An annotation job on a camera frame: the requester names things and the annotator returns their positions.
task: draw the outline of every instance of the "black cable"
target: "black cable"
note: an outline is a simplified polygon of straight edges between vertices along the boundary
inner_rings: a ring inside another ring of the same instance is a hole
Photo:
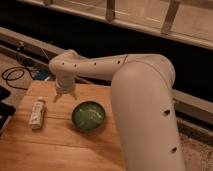
[[[19,75],[18,77],[15,77],[15,78],[9,78],[14,72],[22,72],[21,75]],[[22,78],[25,74],[25,71],[27,71],[30,75],[30,77],[33,79],[33,75],[31,72],[33,72],[34,70],[30,70],[29,68],[26,68],[26,67],[12,67],[12,68],[8,68],[6,69],[2,74],[1,74],[1,77],[3,80],[6,81],[7,85],[9,87],[12,87],[12,88],[16,88],[16,89],[21,89],[21,90],[27,90],[27,88],[24,88],[24,87],[17,87],[17,86],[13,86],[9,83],[9,81],[16,81],[20,78]]]

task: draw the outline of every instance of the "railing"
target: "railing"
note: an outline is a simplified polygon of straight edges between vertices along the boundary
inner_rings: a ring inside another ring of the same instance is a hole
[[[213,49],[211,0],[18,0]]]

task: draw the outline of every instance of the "dark background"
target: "dark background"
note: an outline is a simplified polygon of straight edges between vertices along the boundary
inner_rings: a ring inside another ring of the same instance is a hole
[[[122,53],[159,53],[176,70],[174,88],[213,102],[213,51],[144,33],[5,0],[0,26],[94,58]]]

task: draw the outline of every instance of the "wooden surface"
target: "wooden surface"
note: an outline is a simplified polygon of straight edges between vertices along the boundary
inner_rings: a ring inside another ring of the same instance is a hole
[[[110,107],[109,87],[78,84],[77,100],[63,95],[53,103],[53,82],[34,81],[0,139],[0,171],[120,171],[124,170],[120,144]],[[33,103],[46,100],[41,130],[28,126]],[[106,110],[102,127],[90,133],[77,131],[71,112],[80,102],[93,100]]]

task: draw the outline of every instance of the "floor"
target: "floor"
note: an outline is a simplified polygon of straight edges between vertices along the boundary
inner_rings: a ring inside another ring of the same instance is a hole
[[[15,59],[9,58],[0,53],[0,74],[10,67],[19,66]],[[28,87],[32,79],[26,73],[20,80],[11,82],[11,84],[21,87]],[[10,88],[5,81],[0,78],[0,85],[11,91],[11,96],[4,100],[5,103],[18,107],[26,91]],[[207,145],[201,141],[195,140],[180,132],[181,143],[183,147],[186,171],[213,171],[213,144]]]

